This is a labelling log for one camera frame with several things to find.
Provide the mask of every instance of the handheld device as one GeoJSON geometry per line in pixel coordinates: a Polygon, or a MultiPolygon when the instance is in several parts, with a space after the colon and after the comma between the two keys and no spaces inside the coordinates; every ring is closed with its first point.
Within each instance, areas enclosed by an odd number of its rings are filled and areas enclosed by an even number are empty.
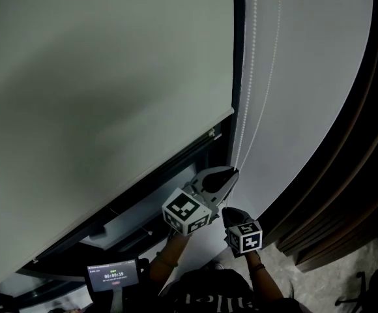
{"type": "Polygon", "coordinates": [[[94,303],[111,303],[113,293],[123,289],[123,297],[128,298],[138,291],[140,283],[147,283],[150,264],[147,259],[110,257],[99,264],[87,265],[85,281],[94,303]]]}
{"type": "Polygon", "coordinates": [[[138,261],[135,259],[102,265],[88,265],[87,276],[94,292],[136,285],[139,283],[138,261]]]}

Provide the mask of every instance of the black t-shirt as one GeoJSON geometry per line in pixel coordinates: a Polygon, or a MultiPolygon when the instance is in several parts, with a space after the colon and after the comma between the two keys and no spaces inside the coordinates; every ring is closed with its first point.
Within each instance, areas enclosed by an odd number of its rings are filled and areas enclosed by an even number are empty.
{"type": "Polygon", "coordinates": [[[165,291],[158,298],[162,312],[302,312],[288,298],[256,307],[248,283],[230,269],[186,273],[165,291]]]}

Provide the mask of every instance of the black and white marker cube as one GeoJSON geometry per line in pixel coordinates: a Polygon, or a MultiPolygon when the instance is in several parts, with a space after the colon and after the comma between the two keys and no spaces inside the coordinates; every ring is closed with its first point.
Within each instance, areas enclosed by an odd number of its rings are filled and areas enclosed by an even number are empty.
{"type": "Polygon", "coordinates": [[[183,235],[209,223],[212,211],[177,188],[162,206],[164,220],[183,235]]]}
{"type": "Polygon", "coordinates": [[[228,244],[241,254],[247,253],[261,248],[262,235],[258,221],[233,226],[228,228],[228,244]]]}

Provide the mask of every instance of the wrist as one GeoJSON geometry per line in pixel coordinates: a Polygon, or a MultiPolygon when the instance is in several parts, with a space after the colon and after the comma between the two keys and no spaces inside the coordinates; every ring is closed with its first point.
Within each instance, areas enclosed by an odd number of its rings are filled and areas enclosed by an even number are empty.
{"type": "Polygon", "coordinates": [[[179,241],[179,242],[187,242],[189,241],[192,234],[189,234],[187,236],[184,236],[183,234],[180,234],[179,232],[176,232],[174,236],[172,237],[173,240],[179,241]]]}
{"type": "Polygon", "coordinates": [[[256,250],[253,252],[248,252],[244,256],[246,257],[249,267],[255,267],[256,265],[261,264],[261,258],[256,250]]]}

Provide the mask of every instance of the wooden panel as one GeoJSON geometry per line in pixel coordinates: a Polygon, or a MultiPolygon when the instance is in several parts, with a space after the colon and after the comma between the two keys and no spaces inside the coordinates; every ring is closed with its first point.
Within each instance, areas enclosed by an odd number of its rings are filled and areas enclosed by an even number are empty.
{"type": "Polygon", "coordinates": [[[341,245],[341,239],[350,235],[350,233],[355,233],[356,229],[366,221],[370,219],[373,212],[378,209],[378,199],[369,208],[365,209],[364,212],[360,212],[354,217],[349,223],[342,226],[340,229],[332,233],[325,240],[319,241],[317,244],[313,245],[309,250],[303,250],[300,254],[299,263],[305,262],[311,258],[317,259],[321,258],[327,252],[333,251],[341,245]]]}
{"type": "Polygon", "coordinates": [[[351,252],[366,245],[378,236],[378,208],[353,231],[341,236],[339,240],[324,251],[324,254],[316,256],[314,253],[320,251],[321,246],[310,247],[298,255],[296,266],[302,271],[310,271],[338,260],[351,252]]]}

